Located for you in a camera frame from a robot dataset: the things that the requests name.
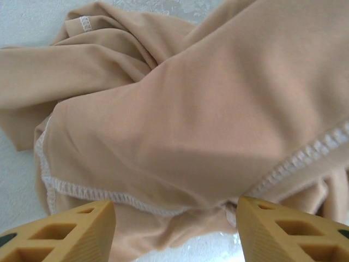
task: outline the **yellow plastic object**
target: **yellow plastic object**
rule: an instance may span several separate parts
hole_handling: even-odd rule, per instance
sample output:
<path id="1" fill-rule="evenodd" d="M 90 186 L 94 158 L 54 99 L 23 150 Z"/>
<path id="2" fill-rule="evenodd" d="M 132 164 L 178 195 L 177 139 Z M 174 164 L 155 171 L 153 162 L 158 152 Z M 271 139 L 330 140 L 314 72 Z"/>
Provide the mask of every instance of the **yellow plastic object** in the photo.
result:
<path id="1" fill-rule="evenodd" d="M 349 227 L 242 197 L 237 225 L 246 262 L 349 262 Z"/>
<path id="2" fill-rule="evenodd" d="M 96 201 L 0 235 L 0 262 L 107 262 L 114 204 Z"/>

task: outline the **tan cloth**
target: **tan cloth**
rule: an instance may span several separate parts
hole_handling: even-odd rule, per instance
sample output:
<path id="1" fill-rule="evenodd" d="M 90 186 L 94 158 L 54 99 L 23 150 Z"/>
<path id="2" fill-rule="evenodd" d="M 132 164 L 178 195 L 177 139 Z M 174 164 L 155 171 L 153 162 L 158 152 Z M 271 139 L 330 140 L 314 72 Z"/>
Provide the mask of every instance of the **tan cloth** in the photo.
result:
<path id="1" fill-rule="evenodd" d="M 0 126 L 35 143 L 48 212 L 115 202 L 110 261 L 235 232 L 241 195 L 343 222 L 348 105 L 347 0 L 227 1 L 197 27 L 94 3 L 0 51 Z"/>

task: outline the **black dot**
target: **black dot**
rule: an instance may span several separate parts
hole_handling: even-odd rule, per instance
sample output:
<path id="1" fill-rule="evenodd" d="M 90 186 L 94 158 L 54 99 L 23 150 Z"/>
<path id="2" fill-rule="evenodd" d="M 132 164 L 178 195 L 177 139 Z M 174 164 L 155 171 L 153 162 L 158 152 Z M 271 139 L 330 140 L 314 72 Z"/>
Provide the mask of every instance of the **black dot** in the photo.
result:
<path id="1" fill-rule="evenodd" d="M 6 244 L 10 240 L 12 240 L 16 235 L 17 235 L 17 233 L 11 233 L 8 235 L 1 236 L 0 237 L 0 247 L 2 247 L 4 244 Z"/>
<path id="2" fill-rule="evenodd" d="M 340 229 L 340 230 L 338 230 L 338 232 L 341 233 L 343 236 L 345 236 L 347 239 L 349 239 L 349 231 L 348 230 Z"/>

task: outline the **beige garment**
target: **beige garment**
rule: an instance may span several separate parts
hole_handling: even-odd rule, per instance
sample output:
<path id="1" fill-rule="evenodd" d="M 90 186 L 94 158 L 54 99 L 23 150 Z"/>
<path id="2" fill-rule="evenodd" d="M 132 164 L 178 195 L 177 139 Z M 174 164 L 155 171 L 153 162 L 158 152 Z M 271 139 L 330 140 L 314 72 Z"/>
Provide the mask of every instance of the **beige garment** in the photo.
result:
<path id="1" fill-rule="evenodd" d="M 343 222 L 348 84 L 347 0 L 227 1 L 197 27 L 94 3 L 0 51 L 0 126 L 35 143 L 47 212 L 115 202 L 126 262 L 235 232 L 241 195 Z"/>

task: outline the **white surface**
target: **white surface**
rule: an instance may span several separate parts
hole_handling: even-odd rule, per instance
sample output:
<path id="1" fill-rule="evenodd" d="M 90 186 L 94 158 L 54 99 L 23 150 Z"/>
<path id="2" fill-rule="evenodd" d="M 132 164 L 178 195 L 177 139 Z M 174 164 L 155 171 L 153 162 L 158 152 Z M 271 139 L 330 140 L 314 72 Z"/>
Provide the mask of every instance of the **white surface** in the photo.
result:
<path id="1" fill-rule="evenodd" d="M 92 0 L 1 0 L 0 46 L 48 45 L 70 9 Z M 220 0 L 109 0 L 125 10 L 152 11 L 199 23 Z M 44 217 L 35 190 L 33 152 L 16 152 L 0 131 L 0 233 Z M 237 236 L 222 233 L 189 240 L 177 249 L 152 252 L 137 262 L 243 262 Z"/>

